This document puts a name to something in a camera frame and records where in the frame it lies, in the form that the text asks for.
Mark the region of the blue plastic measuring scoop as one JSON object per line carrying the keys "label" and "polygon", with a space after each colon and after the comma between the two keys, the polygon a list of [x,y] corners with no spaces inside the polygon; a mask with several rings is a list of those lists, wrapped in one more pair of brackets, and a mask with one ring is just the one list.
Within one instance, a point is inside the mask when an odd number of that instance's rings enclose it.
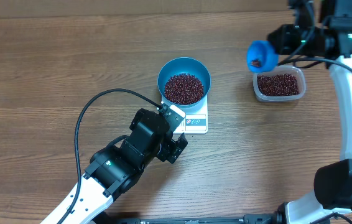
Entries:
{"label": "blue plastic measuring scoop", "polygon": [[[254,59],[261,61],[261,68],[250,66],[251,61]],[[270,72],[277,66],[278,61],[279,55],[275,52],[273,46],[265,40],[255,40],[252,42],[246,53],[248,69],[253,73]]]}

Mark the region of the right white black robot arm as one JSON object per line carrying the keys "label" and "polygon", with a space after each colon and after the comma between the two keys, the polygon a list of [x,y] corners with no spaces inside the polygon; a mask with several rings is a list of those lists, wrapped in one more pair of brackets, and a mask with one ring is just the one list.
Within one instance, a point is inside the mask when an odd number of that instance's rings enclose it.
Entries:
{"label": "right white black robot arm", "polygon": [[328,223],[352,213],[352,1],[322,1],[316,16],[311,1],[289,1],[295,23],[268,35],[284,63],[327,66],[335,85],[342,130],[340,160],[319,168],[313,190],[279,207],[275,223]]}

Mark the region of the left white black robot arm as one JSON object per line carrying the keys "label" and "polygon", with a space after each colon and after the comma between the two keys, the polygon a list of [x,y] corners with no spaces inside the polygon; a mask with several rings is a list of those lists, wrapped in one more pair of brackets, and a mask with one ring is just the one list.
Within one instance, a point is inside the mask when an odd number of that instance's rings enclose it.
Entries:
{"label": "left white black robot arm", "polygon": [[188,142],[184,135],[173,140],[173,132],[186,114],[174,105],[163,105],[158,112],[140,109],[131,122],[132,133],[111,141],[96,152],[67,197],[44,223],[92,223],[140,179],[153,160],[173,164]]}

